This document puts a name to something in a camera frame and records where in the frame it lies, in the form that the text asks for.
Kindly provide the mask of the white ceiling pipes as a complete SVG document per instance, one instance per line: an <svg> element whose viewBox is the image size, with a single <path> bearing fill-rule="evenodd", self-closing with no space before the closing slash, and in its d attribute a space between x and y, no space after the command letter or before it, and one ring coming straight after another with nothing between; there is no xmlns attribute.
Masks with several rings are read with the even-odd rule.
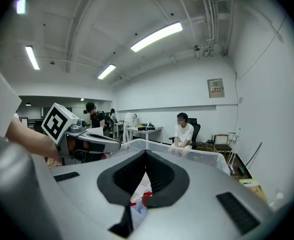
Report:
<svg viewBox="0 0 294 240"><path fill-rule="evenodd" d="M216 41L216 45L221 47L220 55L225 57L228 54L228 46L230 43L233 23L234 23L234 4L236 0L202 0L204 11L205 11L205 22L207 23L207 33L208 39L206 42L208 43L208 56L212 57L214 55L214 41ZM230 5L229 8L229 18L228 18L228 28L227 28L227 36L226 42L224 45L219 44L219 6L220 2L228 2Z"/></svg>

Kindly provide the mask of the person's left forearm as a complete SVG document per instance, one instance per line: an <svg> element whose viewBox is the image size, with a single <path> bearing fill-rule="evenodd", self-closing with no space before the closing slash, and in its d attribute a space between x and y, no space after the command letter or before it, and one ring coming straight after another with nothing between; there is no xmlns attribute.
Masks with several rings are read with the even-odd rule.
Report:
<svg viewBox="0 0 294 240"><path fill-rule="evenodd" d="M62 162L56 145L49 136L28 128L15 117L12 118L5 136L9 141L23 146L31 154Z"/></svg>

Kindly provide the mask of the white folding stand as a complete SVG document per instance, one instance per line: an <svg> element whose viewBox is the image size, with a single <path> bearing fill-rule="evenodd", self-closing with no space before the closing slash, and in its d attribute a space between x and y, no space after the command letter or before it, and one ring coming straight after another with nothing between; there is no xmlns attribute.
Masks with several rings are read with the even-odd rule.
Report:
<svg viewBox="0 0 294 240"><path fill-rule="evenodd" d="M233 136L232 136L232 140L234 140L234 145L232 147L231 152L229 153L228 161L227 161L229 174L231 176L235 175L234 161L235 161L236 154L237 154L237 148L239 146L239 138L240 138L240 136L238 134L233 134Z"/></svg>

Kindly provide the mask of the wooden chair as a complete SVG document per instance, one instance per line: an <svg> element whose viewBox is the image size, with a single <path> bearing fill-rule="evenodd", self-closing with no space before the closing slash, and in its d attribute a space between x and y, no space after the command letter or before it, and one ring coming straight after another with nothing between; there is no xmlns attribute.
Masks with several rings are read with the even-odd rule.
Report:
<svg viewBox="0 0 294 240"><path fill-rule="evenodd" d="M221 154L231 154L233 151L229 143L229 134L215 134L213 137L213 151Z"/></svg>

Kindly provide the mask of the grey wall electrical panel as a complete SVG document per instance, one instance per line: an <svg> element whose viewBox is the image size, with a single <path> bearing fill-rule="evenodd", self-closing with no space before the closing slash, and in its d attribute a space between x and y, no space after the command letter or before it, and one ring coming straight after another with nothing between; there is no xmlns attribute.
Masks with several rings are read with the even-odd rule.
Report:
<svg viewBox="0 0 294 240"><path fill-rule="evenodd" d="M225 89L222 78L208 79L207 86L210 99L225 97Z"/></svg>

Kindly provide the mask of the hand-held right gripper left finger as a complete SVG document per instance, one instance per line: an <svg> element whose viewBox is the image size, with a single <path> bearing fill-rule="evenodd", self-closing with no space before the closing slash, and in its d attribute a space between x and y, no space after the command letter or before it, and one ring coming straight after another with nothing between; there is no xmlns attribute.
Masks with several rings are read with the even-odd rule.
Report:
<svg viewBox="0 0 294 240"><path fill-rule="evenodd" d="M147 240L130 199L146 170L145 150L49 170L50 206L62 240Z"/></svg>

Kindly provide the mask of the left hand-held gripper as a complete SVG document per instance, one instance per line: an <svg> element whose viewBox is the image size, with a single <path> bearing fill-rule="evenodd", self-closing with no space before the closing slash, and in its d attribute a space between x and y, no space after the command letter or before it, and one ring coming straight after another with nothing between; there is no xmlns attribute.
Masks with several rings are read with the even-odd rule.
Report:
<svg viewBox="0 0 294 240"><path fill-rule="evenodd" d="M41 127L54 142L63 165L96 162L101 154L121 148L114 138L90 133L85 120L58 103L51 106Z"/></svg>

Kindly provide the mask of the clear plastic storage bin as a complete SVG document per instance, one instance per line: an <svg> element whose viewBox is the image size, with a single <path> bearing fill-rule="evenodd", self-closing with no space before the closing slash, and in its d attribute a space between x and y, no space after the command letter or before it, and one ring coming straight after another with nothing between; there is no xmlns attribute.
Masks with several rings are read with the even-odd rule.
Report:
<svg viewBox="0 0 294 240"><path fill-rule="evenodd" d="M139 152L142 150L150 150L158 155L175 155L183 159L217 168L230 176L230 169L225 161L224 156L220 153L194 149L185 150L182 148L174 148L167 144L157 143L145 139L134 139L127 143L123 143L121 144L120 150L111 152L107 155L107 157L111 158L126 155L129 153Z"/></svg>

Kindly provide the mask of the black office chair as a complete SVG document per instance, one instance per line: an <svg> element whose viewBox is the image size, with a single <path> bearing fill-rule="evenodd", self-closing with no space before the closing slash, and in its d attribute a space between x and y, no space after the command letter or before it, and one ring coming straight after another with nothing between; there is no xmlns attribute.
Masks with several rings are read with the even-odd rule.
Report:
<svg viewBox="0 0 294 240"><path fill-rule="evenodd" d="M197 146L196 139L197 139L198 133L201 129L201 126L197 123L196 118L188 118L187 122L190 123L194 128L193 137L192 137L192 144L191 144L192 150L194 150ZM173 144L174 143L174 136L170 137L169 139L172 140L172 144Z"/></svg>

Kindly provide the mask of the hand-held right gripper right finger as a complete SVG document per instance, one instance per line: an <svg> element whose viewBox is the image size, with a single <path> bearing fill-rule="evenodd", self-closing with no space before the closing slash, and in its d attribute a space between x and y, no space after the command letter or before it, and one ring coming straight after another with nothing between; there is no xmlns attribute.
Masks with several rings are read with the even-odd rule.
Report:
<svg viewBox="0 0 294 240"><path fill-rule="evenodd" d="M136 240L237 240L244 237L217 196L231 193L255 217L266 223L273 211L255 193L222 170L201 162L157 152L184 168L189 186L172 206L151 208L136 230Z"/></svg>

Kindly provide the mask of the long-handled floor mop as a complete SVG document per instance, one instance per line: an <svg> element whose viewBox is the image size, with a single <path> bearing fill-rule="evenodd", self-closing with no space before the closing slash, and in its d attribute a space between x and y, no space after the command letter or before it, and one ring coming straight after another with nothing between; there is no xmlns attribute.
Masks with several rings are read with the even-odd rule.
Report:
<svg viewBox="0 0 294 240"><path fill-rule="evenodd" d="M251 156L251 158L249 159L249 161L248 161L246 164L244 164L243 166L239 166L239 167L237 168L237 171L239 172L239 174L240 174L241 176L244 176L244 175L245 175L245 172L248 171L247 166L248 166L248 165L250 164L250 162L256 157L258 151L260 150L260 148L261 148L261 146L262 146L262 143L263 143L263 142L261 141L260 144L258 145L257 149L255 150L254 154L253 154L253 155Z"/></svg>

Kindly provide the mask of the white red blue garment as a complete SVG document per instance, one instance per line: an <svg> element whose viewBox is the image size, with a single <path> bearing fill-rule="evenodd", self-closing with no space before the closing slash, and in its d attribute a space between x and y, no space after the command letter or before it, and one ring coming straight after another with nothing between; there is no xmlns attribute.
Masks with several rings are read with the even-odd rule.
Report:
<svg viewBox="0 0 294 240"><path fill-rule="evenodd" d="M151 190L145 191L144 193L137 193L130 200L131 207L144 206L147 207L149 203L149 199L153 196L153 192Z"/></svg>

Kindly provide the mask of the ceiling light bar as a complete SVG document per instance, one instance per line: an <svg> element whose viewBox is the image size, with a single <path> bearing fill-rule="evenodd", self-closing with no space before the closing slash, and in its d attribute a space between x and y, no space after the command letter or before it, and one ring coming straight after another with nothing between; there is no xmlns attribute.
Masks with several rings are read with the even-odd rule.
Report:
<svg viewBox="0 0 294 240"><path fill-rule="evenodd" d="M39 67L39 64L36 60L36 57L35 57L35 53L34 53L34 49L32 46L26 46L25 47L25 51L27 53L27 56L31 62L31 65L32 67L35 69L35 70L40 70L40 67Z"/></svg>
<svg viewBox="0 0 294 240"><path fill-rule="evenodd" d="M132 45L130 49L135 53L144 49L145 47L163 39L175 33L181 32L183 27L180 22L173 23L169 26L166 26L150 35L140 40L136 44Z"/></svg>
<svg viewBox="0 0 294 240"><path fill-rule="evenodd" d="M26 13L26 0L16 0L15 7L18 15L24 15Z"/></svg>
<svg viewBox="0 0 294 240"><path fill-rule="evenodd" d="M116 66L114 64L110 64L97 78L99 80L103 80L108 74L110 74Z"/></svg>

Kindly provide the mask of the white work table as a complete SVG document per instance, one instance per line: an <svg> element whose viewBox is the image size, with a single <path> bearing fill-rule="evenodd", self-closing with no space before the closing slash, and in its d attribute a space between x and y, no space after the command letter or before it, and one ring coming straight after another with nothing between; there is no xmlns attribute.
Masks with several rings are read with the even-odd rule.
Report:
<svg viewBox="0 0 294 240"><path fill-rule="evenodd" d="M163 142L163 127L153 127L152 129L144 129L140 130L138 127L133 126L133 127L128 127L126 129L128 133L132 133L133 135L139 134L144 136L144 139L146 141L153 141L153 142L158 142L162 143Z"/></svg>

